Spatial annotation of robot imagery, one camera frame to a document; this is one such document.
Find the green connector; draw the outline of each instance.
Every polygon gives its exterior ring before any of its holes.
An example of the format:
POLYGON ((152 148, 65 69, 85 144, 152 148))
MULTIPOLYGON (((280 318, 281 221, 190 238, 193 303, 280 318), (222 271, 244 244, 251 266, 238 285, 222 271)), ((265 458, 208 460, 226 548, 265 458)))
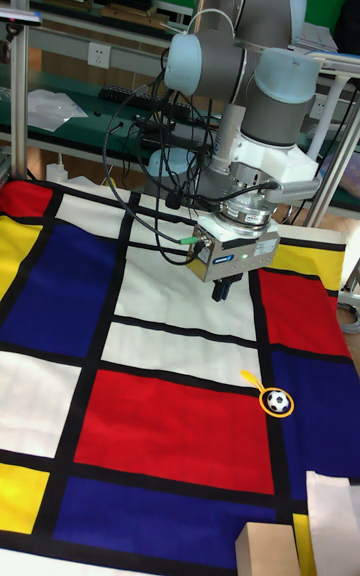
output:
POLYGON ((181 245, 194 245, 194 243, 198 242, 198 238, 196 236, 189 236, 189 238, 180 238, 181 245))

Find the soccer ball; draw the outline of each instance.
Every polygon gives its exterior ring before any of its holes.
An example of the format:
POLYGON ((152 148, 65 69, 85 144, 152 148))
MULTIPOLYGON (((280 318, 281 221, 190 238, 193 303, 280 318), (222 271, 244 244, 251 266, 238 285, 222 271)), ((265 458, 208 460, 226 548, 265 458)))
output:
POLYGON ((272 391, 267 397, 267 404, 272 412, 286 412, 290 408, 290 401, 285 392, 272 391))

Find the orange circle outline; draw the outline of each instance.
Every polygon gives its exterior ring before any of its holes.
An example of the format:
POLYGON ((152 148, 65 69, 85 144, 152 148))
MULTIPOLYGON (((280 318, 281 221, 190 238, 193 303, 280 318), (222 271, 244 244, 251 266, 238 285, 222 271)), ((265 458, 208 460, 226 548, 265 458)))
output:
POLYGON ((292 398, 292 396, 290 396, 290 394, 288 394, 285 389, 280 389, 279 387, 266 387, 263 389, 263 391, 260 392, 259 394, 259 403, 262 407, 262 409, 264 410, 264 412, 266 412, 267 414, 269 414, 270 416, 274 416, 274 418, 286 418, 287 416, 290 416, 295 408, 295 403, 294 403, 294 399, 292 398), (285 394, 285 396, 287 396, 287 398, 289 399, 289 403, 290 403, 290 409, 288 412, 286 412, 286 414, 278 414, 277 412, 272 412, 270 409, 268 409, 265 406, 264 400, 263 400, 263 396, 264 394, 266 394, 267 392, 283 392, 283 394, 285 394))

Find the electrical outlet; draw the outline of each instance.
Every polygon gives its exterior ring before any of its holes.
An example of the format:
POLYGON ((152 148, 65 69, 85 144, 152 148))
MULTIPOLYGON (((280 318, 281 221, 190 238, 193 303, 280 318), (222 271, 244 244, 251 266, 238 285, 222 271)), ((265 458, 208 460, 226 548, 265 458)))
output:
POLYGON ((109 69, 110 67, 110 45, 101 45, 100 43, 89 43, 88 50, 88 65, 93 67, 102 67, 109 69))
POLYGON ((326 103, 326 96, 323 96, 322 94, 316 94, 314 104, 309 114, 310 118, 320 120, 321 116, 323 115, 325 103, 326 103))

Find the blue square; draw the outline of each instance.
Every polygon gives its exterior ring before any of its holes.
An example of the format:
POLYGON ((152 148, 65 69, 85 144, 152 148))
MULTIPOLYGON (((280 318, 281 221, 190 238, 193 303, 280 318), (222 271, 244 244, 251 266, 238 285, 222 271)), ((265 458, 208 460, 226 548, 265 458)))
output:
POLYGON ((277 387, 294 399, 282 423, 293 498, 306 500, 306 471, 360 476, 360 380, 354 365, 272 354, 277 387))
POLYGON ((0 340, 56 354, 86 356, 115 253, 116 241, 105 241, 72 225, 55 225, 0 328, 0 340))
POLYGON ((276 513, 254 505, 71 477, 54 538, 236 569, 235 540, 249 521, 275 523, 276 513))

